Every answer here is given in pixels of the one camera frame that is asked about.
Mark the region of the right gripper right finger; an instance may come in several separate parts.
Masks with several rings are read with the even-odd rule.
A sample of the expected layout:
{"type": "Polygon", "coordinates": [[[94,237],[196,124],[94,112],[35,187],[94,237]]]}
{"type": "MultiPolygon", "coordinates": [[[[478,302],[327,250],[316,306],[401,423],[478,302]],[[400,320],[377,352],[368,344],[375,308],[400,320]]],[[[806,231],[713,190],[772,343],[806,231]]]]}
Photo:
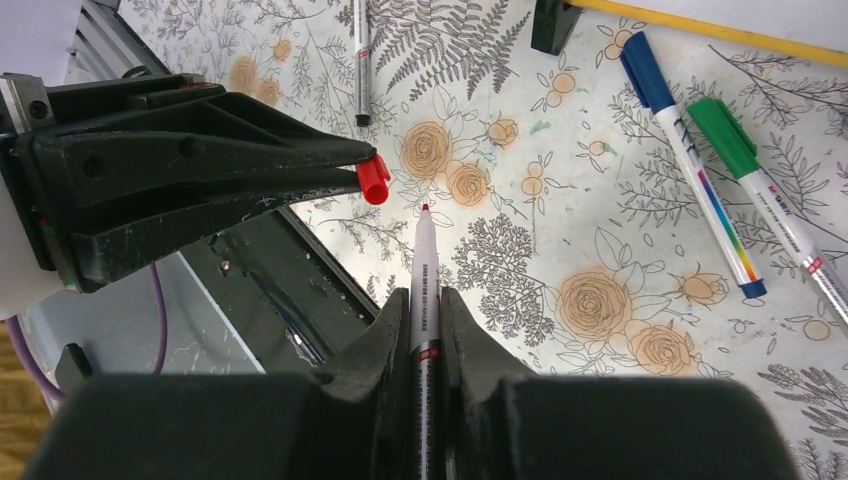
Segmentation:
{"type": "Polygon", "coordinates": [[[728,380],[533,372],[441,294],[445,439],[459,479],[795,479],[757,397],[728,380]]]}

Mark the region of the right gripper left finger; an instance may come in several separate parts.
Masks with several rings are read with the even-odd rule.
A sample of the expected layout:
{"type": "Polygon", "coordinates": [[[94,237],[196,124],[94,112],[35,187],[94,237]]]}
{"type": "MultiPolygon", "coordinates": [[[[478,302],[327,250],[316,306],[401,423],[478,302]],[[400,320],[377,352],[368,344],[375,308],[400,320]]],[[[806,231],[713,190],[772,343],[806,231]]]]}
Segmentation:
{"type": "Polygon", "coordinates": [[[60,408],[27,479],[406,479],[409,292],[308,373],[101,375],[60,408]]]}

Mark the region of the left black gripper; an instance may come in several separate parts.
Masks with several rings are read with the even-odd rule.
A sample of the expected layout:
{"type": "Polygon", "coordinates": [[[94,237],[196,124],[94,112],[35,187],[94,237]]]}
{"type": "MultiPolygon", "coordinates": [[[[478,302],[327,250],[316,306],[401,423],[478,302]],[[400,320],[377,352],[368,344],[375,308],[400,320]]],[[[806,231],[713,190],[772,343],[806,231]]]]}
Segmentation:
{"type": "Polygon", "coordinates": [[[93,293],[272,210],[360,190],[374,146],[191,75],[1,78],[1,170],[41,269],[93,293]]]}

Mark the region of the red whiteboard marker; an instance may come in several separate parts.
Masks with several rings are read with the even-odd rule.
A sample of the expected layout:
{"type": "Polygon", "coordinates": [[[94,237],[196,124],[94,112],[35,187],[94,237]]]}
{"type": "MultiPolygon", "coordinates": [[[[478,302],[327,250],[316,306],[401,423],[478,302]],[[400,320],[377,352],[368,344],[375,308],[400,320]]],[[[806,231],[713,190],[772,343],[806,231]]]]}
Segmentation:
{"type": "Polygon", "coordinates": [[[411,463],[414,479],[445,477],[440,335],[439,260],[436,227],[423,204],[415,230],[410,313],[411,463]]]}

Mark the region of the red marker cap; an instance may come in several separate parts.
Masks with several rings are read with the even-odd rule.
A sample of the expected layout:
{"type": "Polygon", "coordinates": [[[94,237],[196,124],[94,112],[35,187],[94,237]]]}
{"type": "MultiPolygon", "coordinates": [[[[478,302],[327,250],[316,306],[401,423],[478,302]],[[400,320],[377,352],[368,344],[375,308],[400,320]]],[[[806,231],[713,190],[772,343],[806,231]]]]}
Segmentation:
{"type": "Polygon", "coordinates": [[[389,197],[390,172],[379,154],[358,164],[355,168],[360,190],[370,205],[382,205],[389,197]]]}

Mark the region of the yellow framed whiteboard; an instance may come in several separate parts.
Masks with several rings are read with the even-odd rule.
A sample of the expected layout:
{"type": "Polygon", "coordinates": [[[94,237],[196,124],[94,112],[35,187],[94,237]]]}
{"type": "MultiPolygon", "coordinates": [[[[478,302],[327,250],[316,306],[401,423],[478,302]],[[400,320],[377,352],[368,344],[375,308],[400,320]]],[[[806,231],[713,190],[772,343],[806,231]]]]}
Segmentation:
{"type": "Polygon", "coordinates": [[[845,1],[537,1],[531,47],[560,54],[586,9],[847,66],[845,1]]]}

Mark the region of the black whiteboard marker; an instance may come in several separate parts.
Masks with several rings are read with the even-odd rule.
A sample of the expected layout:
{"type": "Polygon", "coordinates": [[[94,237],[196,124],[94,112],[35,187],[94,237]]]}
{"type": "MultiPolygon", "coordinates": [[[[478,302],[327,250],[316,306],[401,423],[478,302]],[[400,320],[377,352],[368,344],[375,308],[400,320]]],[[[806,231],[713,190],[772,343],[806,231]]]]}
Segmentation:
{"type": "Polygon", "coordinates": [[[354,0],[353,39],[355,67],[355,120],[360,128],[371,123],[370,109],[370,31],[368,24],[367,1],[354,0]]]}

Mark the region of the green whiteboard marker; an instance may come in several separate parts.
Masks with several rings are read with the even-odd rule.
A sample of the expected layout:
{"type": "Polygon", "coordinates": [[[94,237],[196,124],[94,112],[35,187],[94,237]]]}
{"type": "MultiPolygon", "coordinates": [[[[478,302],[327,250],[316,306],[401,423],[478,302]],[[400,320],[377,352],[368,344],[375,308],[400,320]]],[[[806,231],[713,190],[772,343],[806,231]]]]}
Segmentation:
{"type": "Polygon", "coordinates": [[[841,324],[846,325],[847,287],[797,216],[791,213],[777,184],[761,168],[757,147],[728,107],[721,100],[704,98],[688,106],[687,111],[784,250],[841,324]]]}

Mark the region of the blue whiteboard marker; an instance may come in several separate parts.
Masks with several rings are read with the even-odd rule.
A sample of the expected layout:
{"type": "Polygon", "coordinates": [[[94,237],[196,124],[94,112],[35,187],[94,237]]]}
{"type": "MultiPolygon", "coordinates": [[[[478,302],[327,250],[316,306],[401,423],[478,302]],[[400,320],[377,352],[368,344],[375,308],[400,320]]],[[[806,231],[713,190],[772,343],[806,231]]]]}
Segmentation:
{"type": "Polygon", "coordinates": [[[641,105],[651,111],[669,141],[736,285],[747,299],[764,296],[767,293],[764,281],[722,205],[644,33],[636,33],[626,40],[621,62],[641,105]]]}

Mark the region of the floral table mat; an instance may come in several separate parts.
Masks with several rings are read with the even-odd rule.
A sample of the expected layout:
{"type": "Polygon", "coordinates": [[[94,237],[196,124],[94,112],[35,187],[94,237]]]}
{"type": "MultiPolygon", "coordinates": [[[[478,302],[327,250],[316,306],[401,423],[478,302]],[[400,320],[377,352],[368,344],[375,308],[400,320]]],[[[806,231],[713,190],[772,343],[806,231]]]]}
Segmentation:
{"type": "Polygon", "coordinates": [[[376,300],[433,212],[444,283],[540,373],[729,378],[766,404],[804,479],[847,475],[847,339],[699,132],[767,294],[736,286],[669,141],[624,72],[644,34],[676,102],[722,100],[790,210],[847,271],[847,72],[624,17],[530,46],[530,1],[372,1],[372,123],[354,125],[348,1],[125,1],[167,67],[376,145],[380,207],[296,214],[376,300]]]}

